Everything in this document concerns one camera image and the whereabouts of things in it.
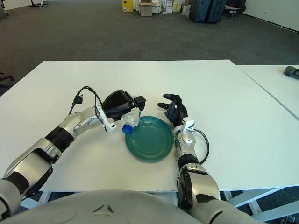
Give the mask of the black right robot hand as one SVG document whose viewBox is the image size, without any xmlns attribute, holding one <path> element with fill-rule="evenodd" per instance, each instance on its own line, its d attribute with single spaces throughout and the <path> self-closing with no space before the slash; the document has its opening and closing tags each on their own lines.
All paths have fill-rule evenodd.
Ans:
<svg viewBox="0 0 299 224">
<path fill-rule="evenodd" d="M 179 95 L 174 94 L 164 94 L 165 99 L 170 100 L 169 104 L 158 103 L 157 106 L 165 109 L 165 116 L 174 125 L 174 127 L 183 124 L 183 118 L 188 117 L 187 109 L 182 103 L 182 99 Z"/>
</svg>

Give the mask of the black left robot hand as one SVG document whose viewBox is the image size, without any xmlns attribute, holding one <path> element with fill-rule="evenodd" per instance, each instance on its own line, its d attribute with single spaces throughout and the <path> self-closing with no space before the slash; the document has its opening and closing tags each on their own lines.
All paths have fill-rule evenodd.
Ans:
<svg viewBox="0 0 299 224">
<path fill-rule="evenodd" d="M 132 97 L 126 91 L 117 90 L 102 102 L 101 107 L 108 118 L 118 121 L 121 120 L 124 114 L 131 112 L 134 108 L 143 111 L 145 102 L 146 99 L 143 96 Z"/>
</svg>

